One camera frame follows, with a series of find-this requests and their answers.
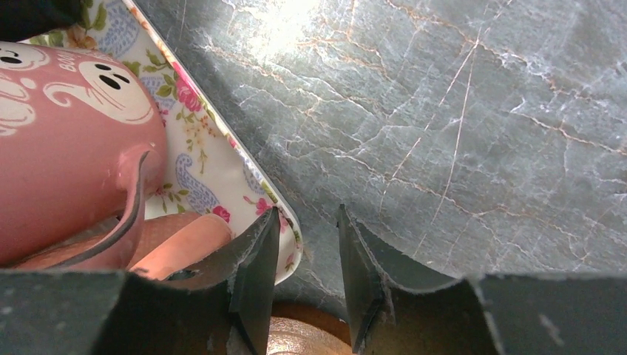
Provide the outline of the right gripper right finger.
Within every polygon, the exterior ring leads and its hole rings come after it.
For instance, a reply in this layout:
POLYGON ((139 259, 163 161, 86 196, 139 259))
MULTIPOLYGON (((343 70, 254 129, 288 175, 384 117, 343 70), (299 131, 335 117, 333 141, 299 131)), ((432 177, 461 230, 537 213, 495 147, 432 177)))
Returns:
POLYGON ((624 274, 541 272, 454 278, 338 210, 356 354, 624 354, 624 274))

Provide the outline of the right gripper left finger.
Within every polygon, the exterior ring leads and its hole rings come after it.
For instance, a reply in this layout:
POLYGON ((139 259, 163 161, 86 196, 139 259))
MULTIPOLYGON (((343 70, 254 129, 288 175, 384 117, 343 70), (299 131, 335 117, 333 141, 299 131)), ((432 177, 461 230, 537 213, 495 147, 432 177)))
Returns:
POLYGON ((1 272, 3 354, 264 354, 279 210, 153 281, 128 271, 1 272))

